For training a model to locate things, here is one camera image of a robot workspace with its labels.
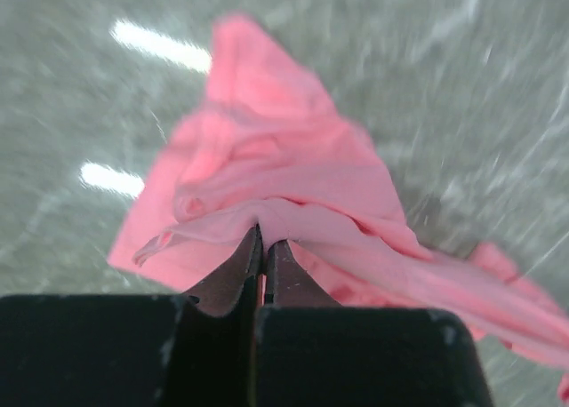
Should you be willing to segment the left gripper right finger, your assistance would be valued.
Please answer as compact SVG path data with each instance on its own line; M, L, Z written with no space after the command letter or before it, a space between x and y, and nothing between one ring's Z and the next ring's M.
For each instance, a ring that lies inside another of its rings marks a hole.
M489 406L470 333L430 308L344 307L297 263L268 252L255 322L259 406Z

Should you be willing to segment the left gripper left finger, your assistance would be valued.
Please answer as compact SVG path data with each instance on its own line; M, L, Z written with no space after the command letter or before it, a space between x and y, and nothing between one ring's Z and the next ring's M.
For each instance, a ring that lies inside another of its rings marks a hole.
M4 406L245 406L262 241L181 294L1 299Z

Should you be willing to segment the pink t shirt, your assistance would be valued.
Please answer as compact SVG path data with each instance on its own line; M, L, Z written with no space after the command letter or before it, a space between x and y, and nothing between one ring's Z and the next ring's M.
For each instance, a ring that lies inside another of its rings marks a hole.
M243 15L220 20L212 40L202 102L157 156L108 263L181 294L259 229L245 406L259 406L255 322L268 252L279 242L344 307L440 309L463 322L474 344L491 335L567 369L566 312L492 243L465 259L422 246L369 136L312 72Z

